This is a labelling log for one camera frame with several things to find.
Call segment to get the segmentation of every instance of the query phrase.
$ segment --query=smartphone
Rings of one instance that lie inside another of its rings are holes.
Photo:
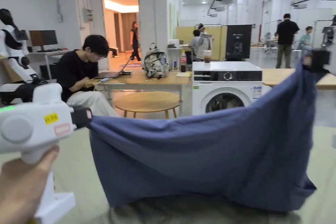
[[[104,79],[101,79],[101,80],[99,80],[98,82],[107,82],[107,81],[109,81],[109,80],[111,80],[112,78],[104,78]]]

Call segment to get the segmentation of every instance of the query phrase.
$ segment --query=hand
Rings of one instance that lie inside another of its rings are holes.
[[[22,159],[5,163],[0,173],[0,223],[21,224],[33,218],[59,147],[54,146],[36,165]]]

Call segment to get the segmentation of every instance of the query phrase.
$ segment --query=plastic bottle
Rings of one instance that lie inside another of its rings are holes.
[[[184,50],[182,50],[180,63],[181,63],[181,72],[185,72],[186,65],[187,65],[187,57],[185,55],[185,51]]]

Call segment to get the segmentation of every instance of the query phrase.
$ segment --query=computer monitor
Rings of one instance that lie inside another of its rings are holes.
[[[41,46],[41,51],[44,51],[43,46],[58,44],[55,30],[29,31],[29,33],[31,45]]]

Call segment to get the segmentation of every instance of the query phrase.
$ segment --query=washing machine control panel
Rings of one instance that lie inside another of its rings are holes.
[[[262,71],[195,71],[194,81],[262,81]]]

